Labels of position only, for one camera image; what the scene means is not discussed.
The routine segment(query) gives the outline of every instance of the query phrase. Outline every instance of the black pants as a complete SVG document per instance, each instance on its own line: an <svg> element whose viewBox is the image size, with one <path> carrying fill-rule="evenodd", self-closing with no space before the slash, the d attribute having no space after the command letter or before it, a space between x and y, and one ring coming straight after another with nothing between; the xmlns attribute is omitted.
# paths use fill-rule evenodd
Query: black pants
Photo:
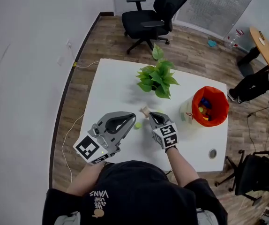
<svg viewBox="0 0 269 225"><path fill-rule="evenodd" d="M230 89L230 95L242 102L250 101L269 90L269 67L266 66L255 74L248 75L234 88Z"/></svg>

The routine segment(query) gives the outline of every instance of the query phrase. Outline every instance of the white bucket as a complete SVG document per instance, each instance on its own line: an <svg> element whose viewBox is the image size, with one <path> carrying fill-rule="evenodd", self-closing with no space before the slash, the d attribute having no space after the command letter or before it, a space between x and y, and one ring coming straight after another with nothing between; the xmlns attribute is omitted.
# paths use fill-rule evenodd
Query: white bucket
<svg viewBox="0 0 269 225"><path fill-rule="evenodd" d="M192 128L204 128L202 124L196 121L196 119L193 118L193 113L192 113L192 102L193 102L194 95L191 96L188 100L183 102L180 106L179 109L179 115L181 121L189 125Z"/></svg>

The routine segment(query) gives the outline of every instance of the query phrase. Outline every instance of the potted plant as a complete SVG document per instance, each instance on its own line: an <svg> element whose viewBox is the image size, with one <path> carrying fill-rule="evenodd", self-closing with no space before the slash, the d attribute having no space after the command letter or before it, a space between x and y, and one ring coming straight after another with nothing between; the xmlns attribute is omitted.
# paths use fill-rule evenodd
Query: potted plant
<svg viewBox="0 0 269 225"><path fill-rule="evenodd" d="M145 92L153 90L159 98L170 99L170 84L179 85L172 77L174 73L170 73L170 68L174 65L163 58L164 51L156 44L154 44L152 56L158 60L157 65L141 68L141 72L138 72L137 76L141 81L137 84Z"/></svg>

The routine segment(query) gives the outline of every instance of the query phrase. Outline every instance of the table leg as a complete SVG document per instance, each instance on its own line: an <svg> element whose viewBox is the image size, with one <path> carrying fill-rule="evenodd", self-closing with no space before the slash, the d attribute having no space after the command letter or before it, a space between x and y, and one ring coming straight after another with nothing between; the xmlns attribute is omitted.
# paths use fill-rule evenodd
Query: table leg
<svg viewBox="0 0 269 225"><path fill-rule="evenodd" d="M257 49L257 47L254 47L250 50L250 52L244 58L240 59L237 62L238 68L244 77L254 74L254 71L252 69L252 66L250 65L250 62L253 59L257 58L258 55L260 55L260 51Z"/></svg>

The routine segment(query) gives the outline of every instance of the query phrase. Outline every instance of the chair armrest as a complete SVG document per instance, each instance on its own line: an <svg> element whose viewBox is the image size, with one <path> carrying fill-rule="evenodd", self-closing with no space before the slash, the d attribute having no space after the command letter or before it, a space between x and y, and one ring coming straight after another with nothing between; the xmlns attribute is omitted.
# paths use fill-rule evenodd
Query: chair armrest
<svg viewBox="0 0 269 225"><path fill-rule="evenodd" d="M149 22L142 22L141 25L145 28L156 28L164 26L163 21L149 21Z"/></svg>
<svg viewBox="0 0 269 225"><path fill-rule="evenodd" d="M146 0L126 0L126 2L145 2Z"/></svg>
<svg viewBox="0 0 269 225"><path fill-rule="evenodd" d="M136 8L138 11L142 11L141 2L145 2L146 0L126 0L126 2L135 2Z"/></svg>

